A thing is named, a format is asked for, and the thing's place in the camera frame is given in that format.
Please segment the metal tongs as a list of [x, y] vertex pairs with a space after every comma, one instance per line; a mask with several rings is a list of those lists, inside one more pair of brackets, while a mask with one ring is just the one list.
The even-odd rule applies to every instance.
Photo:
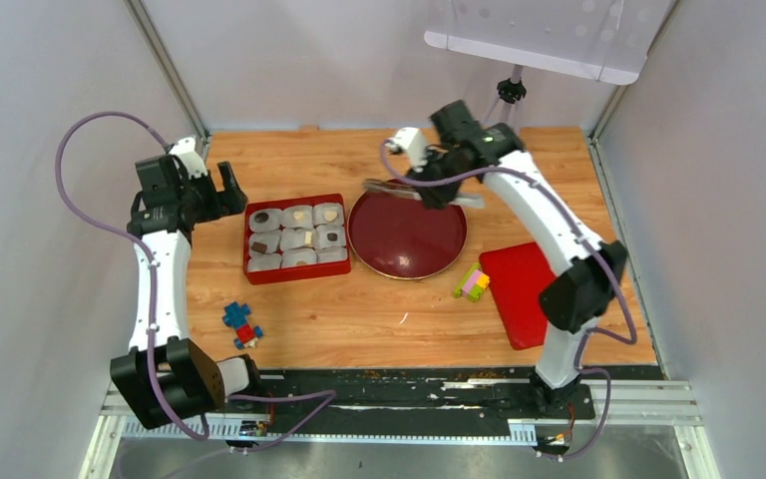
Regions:
[[428, 209], [442, 209], [446, 206], [483, 209], [486, 206], [484, 198], [478, 194], [457, 193], [449, 201], [434, 200], [428, 195], [423, 196], [415, 188], [398, 183], [394, 180], [382, 181], [366, 179], [362, 182], [361, 186], [366, 192], [380, 193], [396, 198], [420, 201]]

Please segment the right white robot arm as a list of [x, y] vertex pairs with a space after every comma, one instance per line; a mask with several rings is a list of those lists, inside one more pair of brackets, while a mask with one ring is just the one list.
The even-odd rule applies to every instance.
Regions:
[[477, 178], [516, 215], [555, 276], [539, 295], [548, 326], [529, 391], [536, 412], [555, 416], [575, 392], [580, 357], [599, 319], [613, 301], [628, 309], [620, 289], [627, 250], [618, 240], [603, 241], [570, 210], [509, 125], [482, 126], [462, 101], [431, 122], [436, 146], [418, 129], [403, 128], [389, 141], [390, 152], [408, 158], [405, 183], [426, 207], [440, 209], [459, 196], [463, 180]]

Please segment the red box lid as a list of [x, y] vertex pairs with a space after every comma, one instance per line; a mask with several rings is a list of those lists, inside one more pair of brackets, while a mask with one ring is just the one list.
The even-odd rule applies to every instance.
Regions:
[[479, 264], [490, 278], [489, 290], [511, 348], [542, 346], [548, 321], [539, 296], [556, 276], [539, 246], [531, 241], [485, 251]]

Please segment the dark square chocolate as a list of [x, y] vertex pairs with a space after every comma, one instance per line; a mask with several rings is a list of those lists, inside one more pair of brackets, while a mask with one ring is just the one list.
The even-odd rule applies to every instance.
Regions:
[[254, 243], [253, 243], [253, 244], [250, 246], [250, 250], [251, 250], [252, 252], [256, 252], [256, 253], [258, 253], [258, 254], [265, 254], [265, 253], [267, 253], [267, 251], [268, 251], [268, 247], [267, 247], [267, 245], [266, 245], [266, 244], [264, 244], [264, 243], [261, 243], [261, 242], [254, 242]]

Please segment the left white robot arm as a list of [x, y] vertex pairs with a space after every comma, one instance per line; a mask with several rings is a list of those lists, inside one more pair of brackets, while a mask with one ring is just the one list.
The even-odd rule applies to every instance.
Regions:
[[219, 191], [205, 168], [165, 154], [136, 164], [140, 190], [127, 237], [138, 261], [135, 327], [125, 355], [110, 362], [111, 379], [147, 429], [214, 412], [225, 400], [257, 410], [265, 385], [253, 359], [215, 361], [190, 337], [187, 305], [192, 232], [198, 224], [244, 212], [247, 197], [228, 162], [218, 165]]

